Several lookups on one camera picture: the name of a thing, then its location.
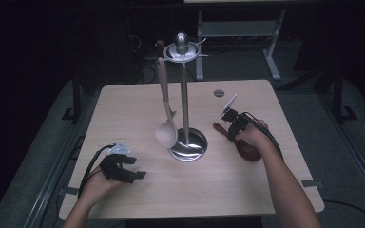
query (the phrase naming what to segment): table top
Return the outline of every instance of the table top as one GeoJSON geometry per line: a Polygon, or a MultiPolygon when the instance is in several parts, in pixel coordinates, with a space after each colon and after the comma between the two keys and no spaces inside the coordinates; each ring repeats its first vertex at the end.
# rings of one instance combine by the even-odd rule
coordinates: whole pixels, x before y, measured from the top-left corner
{"type": "MultiPolygon", "coordinates": [[[[200,130],[208,148],[197,161],[172,158],[157,141],[155,131],[165,122],[160,85],[109,85],[103,88],[95,108],[69,187],[79,188],[96,151],[124,141],[135,164],[131,171],[146,171],[99,202],[90,219],[149,219],[274,214],[263,161],[243,160],[235,145],[213,128],[223,107],[238,94],[232,108],[248,111],[269,125],[284,160],[299,181],[312,180],[296,139],[266,80],[188,83],[189,125],[200,130]],[[216,97],[221,89],[225,95],[216,97]]],[[[169,101],[178,128],[183,128],[180,84],[169,84],[169,101]]],[[[99,164],[106,152],[96,161],[99,164]]],[[[315,210],[324,204],[316,187],[304,188],[315,210]]],[[[77,197],[66,194],[60,218],[65,219],[77,197]]]]}

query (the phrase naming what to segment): stand base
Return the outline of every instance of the stand base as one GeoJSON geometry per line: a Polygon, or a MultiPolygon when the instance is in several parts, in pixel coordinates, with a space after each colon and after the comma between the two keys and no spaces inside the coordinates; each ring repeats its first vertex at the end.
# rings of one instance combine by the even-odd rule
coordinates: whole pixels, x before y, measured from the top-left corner
{"type": "Polygon", "coordinates": [[[183,129],[178,130],[176,144],[168,149],[170,155],[181,162],[192,162],[200,158],[207,149],[207,140],[201,131],[189,128],[189,144],[185,144],[183,129]]]}

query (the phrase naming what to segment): metal pole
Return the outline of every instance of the metal pole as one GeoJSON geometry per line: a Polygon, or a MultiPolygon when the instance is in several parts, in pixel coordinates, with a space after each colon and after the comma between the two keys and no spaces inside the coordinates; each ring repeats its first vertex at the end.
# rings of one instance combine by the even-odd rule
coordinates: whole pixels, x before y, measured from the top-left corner
{"type": "Polygon", "coordinates": [[[188,89],[187,89],[185,65],[182,65],[181,90],[182,90],[183,134],[185,137],[185,144],[189,144],[188,91],[187,91],[188,89]]]}

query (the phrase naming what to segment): hand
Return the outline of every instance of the hand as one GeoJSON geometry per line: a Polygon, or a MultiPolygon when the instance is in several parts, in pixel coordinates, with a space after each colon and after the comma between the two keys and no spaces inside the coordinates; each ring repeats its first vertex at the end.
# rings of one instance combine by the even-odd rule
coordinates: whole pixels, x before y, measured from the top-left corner
{"type": "Polygon", "coordinates": [[[106,195],[115,190],[118,186],[123,185],[123,182],[108,180],[97,166],[88,178],[82,196],[78,200],[82,200],[86,206],[92,207],[106,195]]]}
{"type": "MultiPolygon", "coordinates": [[[[268,125],[263,120],[257,120],[260,122],[263,127],[268,129],[268,125]]],[[[248,144],[254,145],[256,148],[259,148],[260,145],[264,143],[269,143],[270,140],[268,137],[259,131],[252,123],[248,124],[244,131],[236,135],[235,138],[237,141],[243,140],[248,144]]]]}

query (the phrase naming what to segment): dark background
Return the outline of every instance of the dark background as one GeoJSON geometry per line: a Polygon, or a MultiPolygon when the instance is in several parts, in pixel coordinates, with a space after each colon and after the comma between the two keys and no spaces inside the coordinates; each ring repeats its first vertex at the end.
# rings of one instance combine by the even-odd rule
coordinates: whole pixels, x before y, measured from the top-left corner
{"type": "MultiPolygon", "coordinates": [[[[102,7],[107,2],[95,4],[102,7]]],[[[81,78],[87,93],[108,84],[133,84],[138,78],[133,66],[146,53],[131,53],[135,44],[128,35],[141,37],[149,52],[159,38],[169,44],[180,30],[196,33],[193,10],[64,10],[82,5],[0,1],[0,199],[56,96],[74,75],[81,78]],[[108,65],[100,66],[86,53],[108,65]]],[[[313,69],[335,56],[345,78],[357,85],[365,98],[365,1],[303,7],[289,8],[280,35],[288,41],[303,38],[297,69],[313,69]]],[[[224,15],[249,14],[244,10],[224,15]]]]}

